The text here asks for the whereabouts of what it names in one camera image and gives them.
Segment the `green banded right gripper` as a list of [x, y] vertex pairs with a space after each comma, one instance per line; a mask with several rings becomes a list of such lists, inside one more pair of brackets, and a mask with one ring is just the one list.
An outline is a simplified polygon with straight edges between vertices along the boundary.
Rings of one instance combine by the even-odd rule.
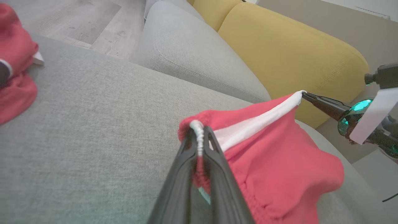
[[[357, 142], [350, 138], [350, 134], [369, 108], [373, 99], [360, 101], [350, 108], [341, 101], [312, 93], [303, 92], [302, 98], [332, 119], [338, 121], [339, 134], [348, 139], [352, 145], [357, 144]], [[397, 162], [397, 119], [394, 119], [391, 115], [387, 115], [364, 143], [378, 146], [384, 155]]]

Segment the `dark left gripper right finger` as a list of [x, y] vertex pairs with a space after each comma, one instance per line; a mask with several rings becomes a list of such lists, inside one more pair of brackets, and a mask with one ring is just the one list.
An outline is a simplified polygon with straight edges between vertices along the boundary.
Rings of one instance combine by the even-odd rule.
[[204, 127], [203, 165], [210, 180], [213, 224], [254, 224], [254, 218], [211, 127]]

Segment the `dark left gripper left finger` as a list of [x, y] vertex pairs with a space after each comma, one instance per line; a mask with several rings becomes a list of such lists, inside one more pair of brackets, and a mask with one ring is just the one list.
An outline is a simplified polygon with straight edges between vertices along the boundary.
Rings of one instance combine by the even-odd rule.
[[149, 224], [189, 224], [191, 187], [197, 166], [197, 136], [189, 129], [148, 219]]

